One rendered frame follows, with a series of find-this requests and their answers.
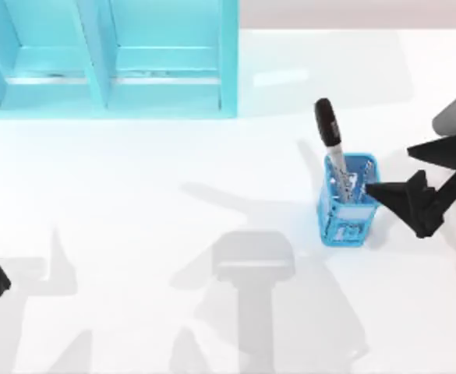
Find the blue mesh pen holder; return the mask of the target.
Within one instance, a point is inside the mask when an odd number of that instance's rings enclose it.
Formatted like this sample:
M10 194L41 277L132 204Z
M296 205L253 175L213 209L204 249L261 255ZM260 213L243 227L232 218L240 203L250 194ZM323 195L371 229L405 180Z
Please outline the blue mesh pen holder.
M359 247L364 244L380 205L366 193L366 185L380 180L376 158L371 153L347 153L352 197L347 203L340 200L331 161L324 161L324 179L317 204L320 238L330 247Z

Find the light blue rack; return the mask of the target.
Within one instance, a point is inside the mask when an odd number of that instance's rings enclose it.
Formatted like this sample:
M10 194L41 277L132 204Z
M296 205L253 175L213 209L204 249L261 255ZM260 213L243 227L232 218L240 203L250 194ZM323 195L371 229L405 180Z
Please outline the light blue rack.
M234 118L240 0L0 0L0 119Z

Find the black marker pen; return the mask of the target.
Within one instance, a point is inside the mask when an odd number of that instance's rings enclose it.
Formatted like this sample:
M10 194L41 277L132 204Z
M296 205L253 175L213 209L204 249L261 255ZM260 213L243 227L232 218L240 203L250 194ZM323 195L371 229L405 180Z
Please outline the black marker pen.
M314 115L320 138L332 164L340 199L343 203L348 203L352 197L352 191L341 146L340 129L331 101L326 97L318 99L314 103Z

